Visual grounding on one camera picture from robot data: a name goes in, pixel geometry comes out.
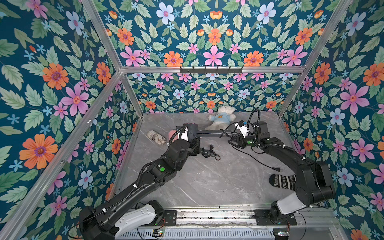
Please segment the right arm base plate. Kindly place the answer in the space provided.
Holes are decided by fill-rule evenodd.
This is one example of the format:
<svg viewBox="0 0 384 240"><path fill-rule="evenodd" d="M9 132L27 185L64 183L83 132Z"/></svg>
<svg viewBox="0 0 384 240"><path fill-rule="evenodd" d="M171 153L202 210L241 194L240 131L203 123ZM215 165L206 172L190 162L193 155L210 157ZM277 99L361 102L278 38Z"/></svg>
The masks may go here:
<svg viewBox="0 0 384 240"><path fill-rule="evenodd" d="M253 218L258 226L296 226L294 214L282 215L279 211L254 210Z"/></svg>

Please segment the striped black white sock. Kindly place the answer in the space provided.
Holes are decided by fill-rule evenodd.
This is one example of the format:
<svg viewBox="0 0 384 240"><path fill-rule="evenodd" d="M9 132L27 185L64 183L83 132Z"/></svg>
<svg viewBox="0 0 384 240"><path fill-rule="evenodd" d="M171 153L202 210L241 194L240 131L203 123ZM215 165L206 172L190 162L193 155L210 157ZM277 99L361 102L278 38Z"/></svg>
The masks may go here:
<svg viewBox="0 0 384 240"><path fill-rule="evenodd" d="M295 191L296 180L297 180L296 175L283 176L278 174L272 174L269 178L269 183L271 186L275 188Z"/></svg>

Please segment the pink hair dryer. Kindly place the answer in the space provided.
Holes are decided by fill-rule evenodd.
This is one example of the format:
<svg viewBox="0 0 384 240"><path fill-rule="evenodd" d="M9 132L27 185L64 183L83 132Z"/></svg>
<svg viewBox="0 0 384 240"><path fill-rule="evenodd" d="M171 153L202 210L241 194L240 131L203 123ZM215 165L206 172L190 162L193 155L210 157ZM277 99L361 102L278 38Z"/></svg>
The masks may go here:
<svg viewBox="0 0 384 240"><path fill-rule="evenodd" d="M173 143L175 140L179 139L179 133L178 130L171 130L169 132L169 144Z"/></svg>

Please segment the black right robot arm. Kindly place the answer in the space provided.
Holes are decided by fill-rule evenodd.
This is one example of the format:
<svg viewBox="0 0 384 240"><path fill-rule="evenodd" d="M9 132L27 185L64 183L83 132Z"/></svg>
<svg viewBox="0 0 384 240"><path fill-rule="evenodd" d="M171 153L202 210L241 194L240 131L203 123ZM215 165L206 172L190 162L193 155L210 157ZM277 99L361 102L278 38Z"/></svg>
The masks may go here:
<svg viewBox="0 0 384 240"><path fill-rule="evenodd" d="M281 161L296 175L294 192L272 203L271 215L274 218L286 217L313 204L335 197L336 190L327 164L307 159L285 145L280 139L271 137L265 122L254 123L252 132L249 131L248 124L244 121L235 123L235 128L240 133L237 135L232 133L229 140L234 148L260 149L265 154Z"/></svg>

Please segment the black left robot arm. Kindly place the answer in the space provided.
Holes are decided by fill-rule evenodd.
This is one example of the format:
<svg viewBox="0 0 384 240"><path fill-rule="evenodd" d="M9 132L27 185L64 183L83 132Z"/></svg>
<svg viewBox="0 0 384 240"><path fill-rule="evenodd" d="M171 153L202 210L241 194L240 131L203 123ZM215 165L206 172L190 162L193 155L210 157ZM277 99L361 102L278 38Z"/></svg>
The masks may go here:
<svg viewBox="0 0 384 240"><path fill-rule="evenodd" d="M157 160L145 164L131 185L98 207L81 211L79 231L82 239L114 240L142 225L159 224L164 210L157 201L150 201L137 210L133 208L144 197L172 180L199 146L199 137L191 132L184 138L171 139L166 152Z"/></svg>

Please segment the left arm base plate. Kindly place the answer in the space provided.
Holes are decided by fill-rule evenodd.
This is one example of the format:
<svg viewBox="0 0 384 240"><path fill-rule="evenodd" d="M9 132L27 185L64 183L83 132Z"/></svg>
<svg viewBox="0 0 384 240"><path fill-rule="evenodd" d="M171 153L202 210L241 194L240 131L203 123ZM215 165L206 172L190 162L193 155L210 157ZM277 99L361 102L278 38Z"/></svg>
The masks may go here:
<svg viewBox="0 0 384 240"><path fill-rule="evenodd" d="M162 218L156 226L159 227L174 227L177 221L177 210L165 210Z"/></svg>

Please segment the aluminium front rail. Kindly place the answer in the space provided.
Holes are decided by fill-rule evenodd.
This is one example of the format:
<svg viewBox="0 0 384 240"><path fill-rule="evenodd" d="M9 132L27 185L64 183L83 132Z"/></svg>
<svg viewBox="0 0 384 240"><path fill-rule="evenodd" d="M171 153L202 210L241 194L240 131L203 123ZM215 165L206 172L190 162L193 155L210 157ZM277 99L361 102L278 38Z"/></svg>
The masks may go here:
<svg viewBox="0 0 384 240"><path fill-rule="evenodd" d="M340 228L341 224L335 213L325 208L306 208L294 213L296 226L258 226L253 218L254 210L267 210L267 205L221 205L187 206L165 208L177 210L174 228L273 228L273 229L310 229Z"/></svg>

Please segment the black hook rail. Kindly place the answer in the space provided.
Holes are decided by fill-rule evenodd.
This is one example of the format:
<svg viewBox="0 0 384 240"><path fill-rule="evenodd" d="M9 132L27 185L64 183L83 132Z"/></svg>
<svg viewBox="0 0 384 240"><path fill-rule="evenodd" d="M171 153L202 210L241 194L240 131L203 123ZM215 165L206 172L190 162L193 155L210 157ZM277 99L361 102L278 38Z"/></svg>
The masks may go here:
<svg viewBox="0 0 384 240"><path fill-rule="evenodd" d="M180 67L181 74L239 74L243 67Z"/></svg>

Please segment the white teddy bear blue shirt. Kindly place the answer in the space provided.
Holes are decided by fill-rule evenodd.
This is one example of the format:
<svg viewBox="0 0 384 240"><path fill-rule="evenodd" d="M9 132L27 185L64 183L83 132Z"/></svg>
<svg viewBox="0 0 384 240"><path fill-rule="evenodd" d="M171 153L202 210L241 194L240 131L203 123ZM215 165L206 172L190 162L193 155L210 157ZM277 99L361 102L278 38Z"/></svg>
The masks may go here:
<svg viewBox="0 0 384 240"><path fill-rule="evenodd" d="M234 114L236 108L231 106L222 106L218 108L218 111L215 115L209 115L209 120L212 124L205 128L205 130L224 130L232 122L235 121L236 115Z"/></svg>

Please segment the black boxy hair dryer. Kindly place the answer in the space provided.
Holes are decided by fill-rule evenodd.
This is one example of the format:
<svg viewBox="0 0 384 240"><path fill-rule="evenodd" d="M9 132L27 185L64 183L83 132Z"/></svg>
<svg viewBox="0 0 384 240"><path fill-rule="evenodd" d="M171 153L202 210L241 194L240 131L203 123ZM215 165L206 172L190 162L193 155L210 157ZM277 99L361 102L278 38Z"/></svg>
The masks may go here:
<svg viewBox="0 0 384 240"><path fill-rule="evenodd" d="M213 138L223 137L225 135L224 130L199 130L198 124L186 123L180 126L176 126L176 130L186 127L184 131L188 132L189 141L195 138Z"/></svg>

